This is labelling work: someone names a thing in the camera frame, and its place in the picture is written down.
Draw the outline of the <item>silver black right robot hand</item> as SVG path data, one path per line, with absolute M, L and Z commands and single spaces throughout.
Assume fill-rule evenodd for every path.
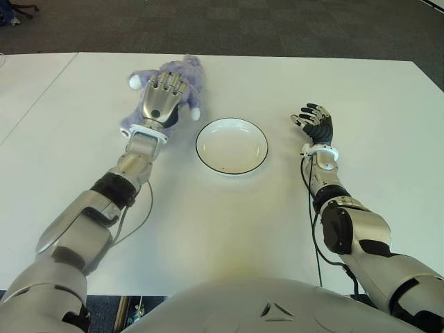
M 307 103 L 298 114 L 291 115 L 291 120 L 311 138 L 313 144 L 331 145 L 334 134 L 332 117 L 323 106 Z

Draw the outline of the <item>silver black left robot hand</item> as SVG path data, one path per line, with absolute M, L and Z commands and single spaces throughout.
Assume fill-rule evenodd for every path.
M 164 72 L 147 82 L 142 100 L 142 119 L 153 121 L 162 128 L 178 122 L 178 108 L 187 84 L 180 73 Z

